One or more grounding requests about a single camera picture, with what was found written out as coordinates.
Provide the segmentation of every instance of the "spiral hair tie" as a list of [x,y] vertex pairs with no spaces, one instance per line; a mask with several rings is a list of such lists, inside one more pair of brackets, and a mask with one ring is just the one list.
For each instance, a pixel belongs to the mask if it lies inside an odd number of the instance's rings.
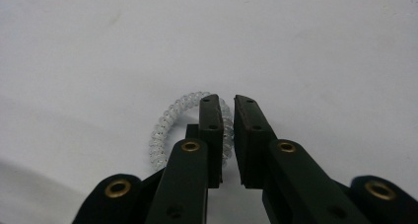
[[[200,100],[209,95],[211,95],[211,93],[208,92],[197,92],[184,95],[180,99],[175,100],[175,102],[164,112],[163,116],[160,117],[158,124],[154,127],[149,142],[151,164],[156,171],[160,171],[167,165],[168,155],[166,154],[166,138],[173,124],[175,124],[184,112],[194,107],[198,107]],[[233,154],[234,123],[230,107],[228,107],[221,98],[219,99],[219,106],[221,107],[222,121],[224,122],[222,166],[225,167],[227,165],[227,160],[230,159]]]

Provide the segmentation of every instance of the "white surface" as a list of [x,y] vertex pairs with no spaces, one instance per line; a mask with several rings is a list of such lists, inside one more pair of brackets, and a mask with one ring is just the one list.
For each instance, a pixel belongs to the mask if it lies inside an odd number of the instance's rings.
[[[70,223],[102,179],[147,178],[153,125],[199,90],[418,198],[417,63],[418,0],[0,0],[0,222]],[[224,180],[208,223],[268,223],[235,161]]]

